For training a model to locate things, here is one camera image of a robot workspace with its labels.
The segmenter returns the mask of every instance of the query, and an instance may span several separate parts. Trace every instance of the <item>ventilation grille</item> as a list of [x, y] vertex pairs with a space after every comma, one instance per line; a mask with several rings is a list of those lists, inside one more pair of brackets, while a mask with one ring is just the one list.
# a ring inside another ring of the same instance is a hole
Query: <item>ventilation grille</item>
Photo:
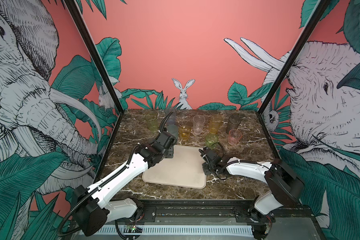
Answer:
[[[137, 225], [138, 228], [142, 228], [143, 235], [231, 235], [231, 236], [242, 236], [252, 237], [251, 226], [232, 226], [232, 225]], [[120, 225], [120, 232], [125, 236], [128, 235], [139, 235], [134, 231], [125, 228], [125, 225]], [[97, 235], [115, 235], [116, 227], [114, 225], [104, 225], [98, 232]]]

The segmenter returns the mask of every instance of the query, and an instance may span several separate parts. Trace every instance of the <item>drinking glass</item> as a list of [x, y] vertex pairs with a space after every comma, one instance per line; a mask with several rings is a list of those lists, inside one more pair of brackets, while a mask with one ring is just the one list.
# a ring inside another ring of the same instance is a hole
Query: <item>drinking glass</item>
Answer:
[[148, 113], [145, 115], [148, 129], [154, 133], [158, 130], [157, 113]]
[[216, 134], [208, 133], [205, 137], [205, 145], [210, 149], [214, 149], [216, 146], [215, 143], [217, 143], [218, 141], [219, 137]]
[[193, 133], [199, 135], [203, 131], [205, 118], [202, 115], [193, 117]]
[[219, 131], [219, 127], [222, 121], [223, 118], [219, 114], [212, 115], [209, 121], [209, 132], [212, 134], [216, 134], [217, 131]]
[[240, 122], [241, 117], [239, 115], [231, 115], [228, 119], [227, 130], [225, 132], [229, 134], [229, 131], [231, 131], [232, 129], [237, 129], [240, 125]]
[[241, 132], [237, 129], [232, 129], [231, 131], [229, 131], [229, 135], [228, 135], [228, 142], [230, 145], [235, 145], [240, 141], [241, 138]]
[[179, 127], [179, 137], [181, 140], [187, 141], [191, 136], [191, 127], [186, 124]]
[[173, 112], [173, 113], [172, 113], [171, 116], [168, 118], [168, 120], [167, 120], [166, 123], [167, 123], [168, 125], [173, 125], [173, 124], [175, 124], [175, 122], [176, 122], [176, 108], [168, 106], [168, 107], [164, 110], [164, 113], [165, 113], [166, 116], [167, 116], [170, 112]]

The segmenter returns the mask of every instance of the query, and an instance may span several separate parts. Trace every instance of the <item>beige tray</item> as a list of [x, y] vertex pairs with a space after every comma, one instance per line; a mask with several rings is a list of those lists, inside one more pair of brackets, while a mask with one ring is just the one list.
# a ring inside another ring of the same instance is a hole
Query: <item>beige tray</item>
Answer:
[[143, 173], [143, 181], [156, 184], [174, 185], [202, 189], [206, 185], [203, 172], [204, 160], [199, 147], [175, 145], [173, 158], [161, 162]]

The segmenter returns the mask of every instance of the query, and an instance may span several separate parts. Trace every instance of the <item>marble tabletop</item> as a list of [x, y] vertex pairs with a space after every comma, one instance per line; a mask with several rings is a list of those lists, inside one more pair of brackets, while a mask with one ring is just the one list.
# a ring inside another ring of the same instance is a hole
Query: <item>marble tabletop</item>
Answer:
[[[138, 142], [148, 142], [157, 136], [158, 133], [151, 133], [147, 128], [144, 116], [148, 112], [157, 113], [159, 123], [165, 116], [163, 110], [157, 109], [128, 109], [125, 111], [104, 170], [101, 173], [102, 178], [125, 162], [132, 147]], [[204, 130], [200, 135], [194, 135], [191, 132], [191, 137], [187, 141], [179, 139], [177, 144], [204, 147], [210, 116], [216, 113], [219, 113], [223, 118], [223, 124], [217, 134], [227, 156], [257, 162], [271, 161], [273, 159], [271, 148], [254, 111], [177, 110], [176, 124], [179, 126], [192, 124], [192, 119], [197, 114], [204, 115], [206, 119]], [[228, 134], [225, 133], [227, 121], [231, 114], [240, 114], [243, 117], [238, 127], [243, 137], [235, 146], [228, 144]], [[114, 199], [125, 199], [127, 197], [139, 199], [254, 199], [257, 195], [269, 190], [268, 186], [259, 180], [238, 175], [228, 176], [226, 180], [219, 180], [212, 175], [208, 175], [206, 180], [205, 188], [194, 189], [147, 183], [142, 180], [142, 174], [139, 174], [122, 188]]]

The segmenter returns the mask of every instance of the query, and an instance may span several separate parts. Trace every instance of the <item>rabbit ear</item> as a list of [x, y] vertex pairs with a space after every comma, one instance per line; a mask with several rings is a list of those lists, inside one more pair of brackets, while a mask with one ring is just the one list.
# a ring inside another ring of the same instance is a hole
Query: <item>rabbit ear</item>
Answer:
[[177, 79], [172, 79], [173, 83], [175, 84], [175, 87], [182, 90], [183, 86], [181, 85], [181, 83], [177, 80]]
[[187, 82], [187, 84], [185, 85], [184, 89], [189, 88], [189, 87], [192, 86], [192, 84], [194, 84], [194, 83], [195, 83], [195, 80], [194, 80], [194, 79], [189, 80], [189, 81]]

